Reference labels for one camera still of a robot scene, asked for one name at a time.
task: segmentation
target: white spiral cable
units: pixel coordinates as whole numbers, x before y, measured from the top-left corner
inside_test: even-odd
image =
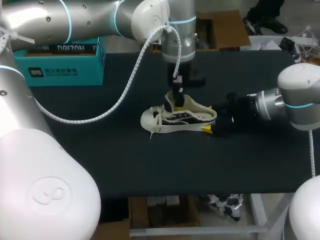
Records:
[[[316,176],[316,167],[315,167],[314,138],[312,135],[312,130],[309,131],[309,142],[310,142],[311,174],[312,174],[312,177],[314,178]]]
[[[105,118],[106,116],[108,116],[109,114],[111,114],[120,104],[121,102],[124,100],[125,96],[127,95],[128,93],[128,90],[134,80],[134,77],[136,75],[136,72],[138,70],[138,67],[140,65],[140,62],[142,60],[142,57],[143,55],[145,54],[146,50],[147,50],[147,47],[149,46],[150,42],[152,41],[152,39],[154,38],[154,36],[159,32],[159,31],[162,31],[162,30],[167,30],[168,32],[171,32],[173,31],[175,36],[176,36],[176,41],[177,41],[177,44],[178,44],[178,52],[177,52],[177,60],[176,60],[176,64],[175,64],[175,68],[174,68],[174,72],[173,72],[173,77],[175,78],[178,74],[178,70],[179,70],[179,66],[180,66],[180,60],[181,60],[181,40],[180,40],[180,36],[179,36],[179,33],[177,32],[176,29],[174,29],[173,27],[171,26],[167,26],[167,25],[163,25],[163,26],[160,26],[158,27],[155,31],[153,31],[151,33],[151,35],[147,38],[147,40],[145,41],[143,47],[142,47],[142,50],[136,60],[136,63],[134,65],[134,68],[131,72],[131,75],[130,75],[130,78],[120,96],[120,98],[118,99],[118,101],[106,112],[104,112],[103,114],[99,115],[99,116],[96,116],[96,117],[93,117],[93,118],[90,118],[90,119],[85,119],[85,120],[67,120],[67,119],[63,119],[61,117],[58,117],[54,114],[52,114],[51,112],[49,112],[48,110],[46,110],[37,100],[36,103],[38,104],[40,110],[45,114],[47,115],[48,117],[58,121],[58,122],[61,122],[61,123],[64,123],[64,124],[75,124],[75,125],[79,125],[79,124],[87,124],[87,123],[92,123],[92,122],[95,122],[95,121],[98,121],[98,120],[101,120],[103,118]]]

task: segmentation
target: shoe sole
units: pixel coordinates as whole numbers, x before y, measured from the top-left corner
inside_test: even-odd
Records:
[[[144,112],[140,119],[141,126],[149,131],[152,132],[154,129],[154,126],[152,126],[149,122],[145,121],[144,119],[147,118],[147,113]],[[201,132],[203,127],[210,126],[215,123],[216,120],[213,120],[211,122],[205,122],[205,123],[193,123],[193,124],[184,124],[184,125],[162,125],[160,131],[155,131],[155,133],[158,134],[167,134],[172,132],[178,132],[178,131],[196,131]]]

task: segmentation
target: black tabletop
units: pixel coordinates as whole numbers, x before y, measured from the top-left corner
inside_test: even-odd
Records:
[[[92,118],[117,101],[137,56],[107,54],[103,86],[34,87],[32,91],[59,117]],[[195,60],[207,84],[187,93],[206,106],[223,103],[232,91],[251,94],[274,88],[278,74],[294,64],[283,51],[198,52]],[[166,74],[160,54],[146,55],[127,97],[110,116],[85,125],[47,119],[59,143],[91,174],[102,198],[283,193],[297,190],[311,178],[308,133],[290,126],[225,137],[175,132],[150,139],[140,117],[151,106],[163,104],[170,90]],[[317,156],[317,131],[314,147]]]

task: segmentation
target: sneaker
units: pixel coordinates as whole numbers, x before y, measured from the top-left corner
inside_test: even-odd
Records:
[[[259,25],[274,31],[276,34],[286,34],[288,32],[288,28],[275,17],[263,16],[259,21]]]
[[[165,95],[162,106],[154,106],[141,116],[141,126],[153,133],[171,133],[176,131],[202,131],[215,123],[217,112],[195,102],[189,95],[184,95],[184,105],[175,109],[172,91]]]
[[[263,33],[261,31],[261,27],[258,23],[253,23],[248,18],[243,19],[243,23],[245,25],[246,32],[249,36],[262,36]]]

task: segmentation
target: coiled cable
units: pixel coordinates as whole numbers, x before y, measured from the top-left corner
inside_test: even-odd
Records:
[[[120,96],[120,98],[116,101],[116,103],[106,112],[102,113],[99,116],[90,118],[90,119],[84,119],[84,120],[67,120],[67,119],[63,119],[61,117],[58,117],[54,114],[52,114],[51,112],[49,112],[47,109],[45,109],[37,100],[36,103],[39,106],[41,112],[43,112],[45,115],[47,115],[49,118],[52,118],[60,123],[64,123],[64,124],[74,124],[74,125],[80,125],[80,124],[88,124],[88,123],[92,123],[92,122],[96,122],[98,120],[101,120],[103,118],[105,118],[106,116],[108,116],[109,114],[111,114],[114,110],[117,109],[117,107],[119,107],[119,105],[121,104],[121,102],[124,100],[125,96],[128,93],[128,90],[130,89],[130,86],[134,80],[134,77],[137,73],[138,67],[141,63],[142,57],[145,54],[147,47],[149,46],[150,42],[153,40],[154,36],[159,32],[159,31],[163,31],[166,30],[168,33],[170,33],[171,31],[175,34],[176,36],[176,41],[177,41],[177,45],[178,45],[178,51],[177,51],[177,60],[176,60],[176,64],[175,64],[175,68],[174,68],[174,72],[173,72],[173,78],[175,78],[178,74],[178,70],[179,70],[179,66],[180,66],[180,60],[181,60],[181,40],[180,40],[180,36],[179,33],[177,32],[176,29],[174,29],[172,26],[168,26],[168,25],[163,25],[158,27],[155,31],[153,31],[151,33],[151,35],[147,38],[147,40],[145,41],[140,54],[135,62],[134,68],[131,72],[130,78]]]

